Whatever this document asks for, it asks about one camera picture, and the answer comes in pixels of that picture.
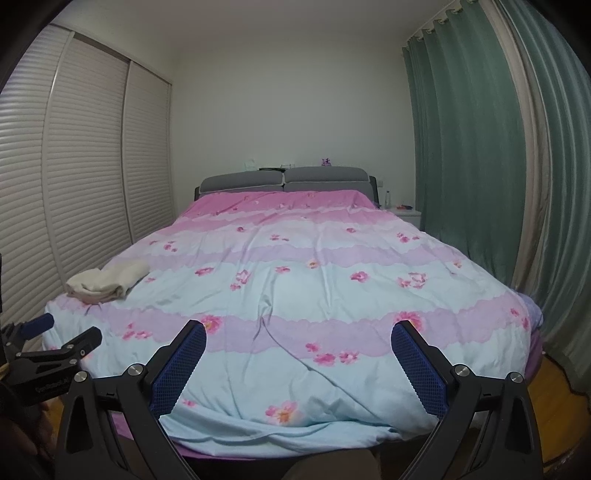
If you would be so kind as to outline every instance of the white nightstand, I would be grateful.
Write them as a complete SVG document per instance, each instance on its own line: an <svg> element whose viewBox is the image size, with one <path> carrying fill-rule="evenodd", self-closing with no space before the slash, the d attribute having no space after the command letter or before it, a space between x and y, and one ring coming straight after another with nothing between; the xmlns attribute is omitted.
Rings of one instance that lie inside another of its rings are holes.
<svg viewBox="0 0 591 480"><path fill-rule="evenodd" d="M389 212L392 212L397 217L400 217L405 222L414 225L417 228L421 228L421 212L412 210L398 210L396 207L390 207Z"/></svg>

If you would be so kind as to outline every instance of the bed headboard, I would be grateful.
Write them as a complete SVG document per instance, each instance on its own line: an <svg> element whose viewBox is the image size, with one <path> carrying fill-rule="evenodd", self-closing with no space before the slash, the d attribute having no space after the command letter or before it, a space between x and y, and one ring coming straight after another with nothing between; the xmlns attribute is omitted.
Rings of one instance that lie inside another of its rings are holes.
<svg viewBox="0 0 591 480"><path fill-rule="evenodd" d="M357 190L379 206L375 177L357 167L297 167L277 170L243 171L203 180L195 189L195 200L214 192L317 192Z"/></svg>
<svg viewBox="0 0 591 480"><path fill-rule="evenodd" d="M281 192L283 173L277 170L241 171L208 177L195 189L195 200L214 192Z"/></svg>
<svg viewBox="0 0 591 480"><path fill-rule="evenodd" d="M356 167L299 167L284 173L285 192L357 190L375 202L369 175Z"/></svg>

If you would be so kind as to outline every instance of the wardrobe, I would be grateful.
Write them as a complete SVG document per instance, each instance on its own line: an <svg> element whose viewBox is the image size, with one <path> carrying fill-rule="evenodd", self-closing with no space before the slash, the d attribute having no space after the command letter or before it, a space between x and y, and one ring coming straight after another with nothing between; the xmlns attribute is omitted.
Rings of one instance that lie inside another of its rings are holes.
<svg viewBox="0 0 591 480"><path fill-rule="evenodd" d="M170 93L76 32L31 44L0 95L2 325L174 220Z"/></svg>

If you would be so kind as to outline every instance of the bed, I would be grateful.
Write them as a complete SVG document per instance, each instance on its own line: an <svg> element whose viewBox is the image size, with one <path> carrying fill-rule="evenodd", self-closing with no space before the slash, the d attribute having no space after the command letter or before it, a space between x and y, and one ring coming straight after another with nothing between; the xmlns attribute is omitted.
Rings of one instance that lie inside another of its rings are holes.
<svg viewBox="0 0 591 480"><path fill-rule="evenodd" d="M171 226L112 259L150 264L126 299L48 303L56 325L45 347L98 326L103 343L83 366L116 375L147 362L187 320L201 321L206 353L160 420L185 455L222 458L371 447L430 432L437 419L390 350L400 320L453 364L490 377L525 373L535 305L377 209L363 170L318 168L204 181Z"/></svg>

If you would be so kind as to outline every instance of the folded towel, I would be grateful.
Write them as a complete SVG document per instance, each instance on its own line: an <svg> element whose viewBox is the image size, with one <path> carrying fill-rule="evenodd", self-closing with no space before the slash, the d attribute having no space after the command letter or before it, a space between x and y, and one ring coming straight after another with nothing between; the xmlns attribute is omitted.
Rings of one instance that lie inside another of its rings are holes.
<svg viewBox="0 0 591 480"><path fill-rule="evenodd" d="M66 293L84 303L104 303L121 299L150 273L143 260L120 262L102 270L93 268L74 275L66 283Z"/></svg>

